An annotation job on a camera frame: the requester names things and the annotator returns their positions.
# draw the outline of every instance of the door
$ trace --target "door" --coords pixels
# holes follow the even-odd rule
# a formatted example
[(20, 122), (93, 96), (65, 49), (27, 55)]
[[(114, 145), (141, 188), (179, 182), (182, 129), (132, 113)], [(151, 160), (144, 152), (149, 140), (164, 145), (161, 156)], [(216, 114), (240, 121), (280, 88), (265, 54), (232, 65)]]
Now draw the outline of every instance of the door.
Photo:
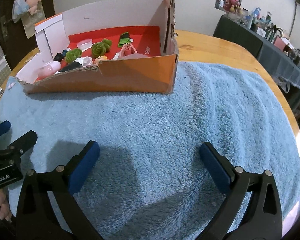
[[(0, 0), (0, 46), (6, 55), (6, 61), (11, 70), (33, 49), (37, 47), (36, 37), (27, 38), (23, 23), (9, 21), (12, 18), (12, 7), (14, 0)], [(42, 0), (42, 6), (46, 18), (55, 15), (53, 0)], [(1, 18), (5, 16), (7, 36), (4, 38), (4, 28), (1, 27)]]

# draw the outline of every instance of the green plush toy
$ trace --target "green plush toy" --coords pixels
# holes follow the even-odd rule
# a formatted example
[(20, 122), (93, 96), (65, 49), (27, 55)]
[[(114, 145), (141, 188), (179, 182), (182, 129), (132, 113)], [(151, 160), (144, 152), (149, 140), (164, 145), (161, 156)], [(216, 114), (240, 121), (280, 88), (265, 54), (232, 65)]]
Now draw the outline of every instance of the green plush toy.
[(82, 50), (81, 49), (73, 49), (66, 53), (66, 62), (71, 63), (74, 62), (77, 58), (81, 57)]
[(104, 56), (110, 51), (112, 41), (108, 39), (103, 39), (102, 42), (97, 42), (92, 45), (91, 52), (94, 58)]

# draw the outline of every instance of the pink plastic bottle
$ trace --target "pink plastic bottle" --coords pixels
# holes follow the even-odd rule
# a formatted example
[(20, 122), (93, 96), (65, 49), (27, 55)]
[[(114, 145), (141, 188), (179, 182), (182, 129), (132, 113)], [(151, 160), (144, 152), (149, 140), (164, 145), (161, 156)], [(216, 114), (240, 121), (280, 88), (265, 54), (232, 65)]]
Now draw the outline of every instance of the pink plastic bottle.
[(38, 79), (44, 79), (55, 74), (57, 71), (61, 69), (61, 64), (58, 61), (52, 61), (38, 69)]

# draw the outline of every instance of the human hand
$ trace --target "human hand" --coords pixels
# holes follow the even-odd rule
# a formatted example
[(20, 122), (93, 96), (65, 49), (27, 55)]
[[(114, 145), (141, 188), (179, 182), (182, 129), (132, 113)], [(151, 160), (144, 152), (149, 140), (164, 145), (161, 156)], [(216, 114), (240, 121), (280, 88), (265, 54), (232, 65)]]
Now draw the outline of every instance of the human hand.
[(10, 211), (7, 195), (3, 189), (0, 189), (0, 220), (5, 218), (7, 221), (10, 221), (11, 217), (12, 213)]

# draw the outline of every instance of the small pink toy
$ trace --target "small pink toy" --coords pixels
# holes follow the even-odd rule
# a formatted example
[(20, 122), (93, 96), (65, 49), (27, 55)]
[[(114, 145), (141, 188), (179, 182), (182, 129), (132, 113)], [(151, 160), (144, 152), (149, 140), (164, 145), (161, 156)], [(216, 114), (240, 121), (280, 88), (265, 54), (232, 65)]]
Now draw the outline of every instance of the small pink toy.
[(49, 77), (55, 74), (57, 71), (61, 69), (61, 64), (58, 61), (52, 61), (45, 64), (43, 67), (39, 68), (37, 71), (37, 75), (39, 80)]
[(8, 90), (11, 90), (11, 89), (12, 89), (12, 87), (13, 87), (15, 84), (16, 84), (15, 82), (12, 82), (11, 84), (9, 84), (9, 86), (8, 86)]
[(228, 11), (228, 12), (234, 12), (235, 9), (237, 9), (240, 6), (240, 1), (239, 0), (226, 0), (223, 9)]
[(34, 15), (37, 12), (38, 3), (41, 2), (42, 0), (25, 0), (25, 1), (29, 6), (28, 12), (30, 13), (30, 15)]
[(126, 44), (123, 45), (123, 47), (120, 51), (118, 59), (121, 59), (125, 56), (129, 56), (129, 55), (134, 54), (134, 53), (138, 53), (137, 50), (133, 47), (133, 45), (131, 43), (126, 43)]

